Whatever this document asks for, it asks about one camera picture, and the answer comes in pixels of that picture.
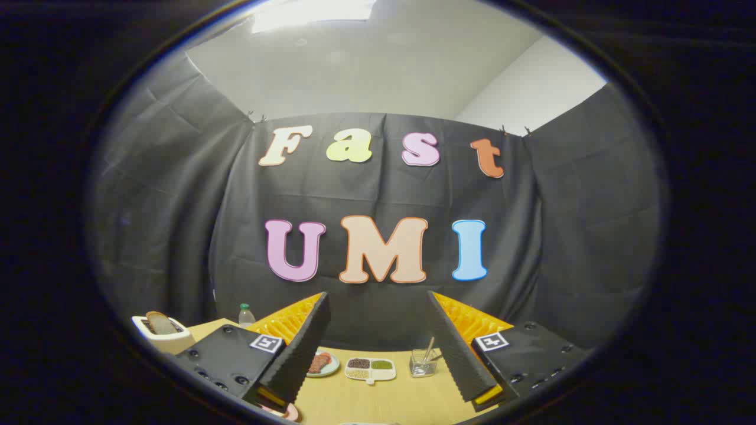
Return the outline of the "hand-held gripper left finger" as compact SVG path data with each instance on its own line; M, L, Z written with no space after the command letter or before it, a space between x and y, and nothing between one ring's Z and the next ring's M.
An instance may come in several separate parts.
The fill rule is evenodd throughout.
M219 326L175 362L221 393L284 413L299 394L330 318L328 293L319 292L246 328Z

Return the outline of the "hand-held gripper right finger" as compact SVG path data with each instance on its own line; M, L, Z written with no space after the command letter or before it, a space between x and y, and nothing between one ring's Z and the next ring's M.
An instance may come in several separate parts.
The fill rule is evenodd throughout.
M588 356L537 322L511 325L437 292L426 297L435 344L462 400L476 411L539 393Z

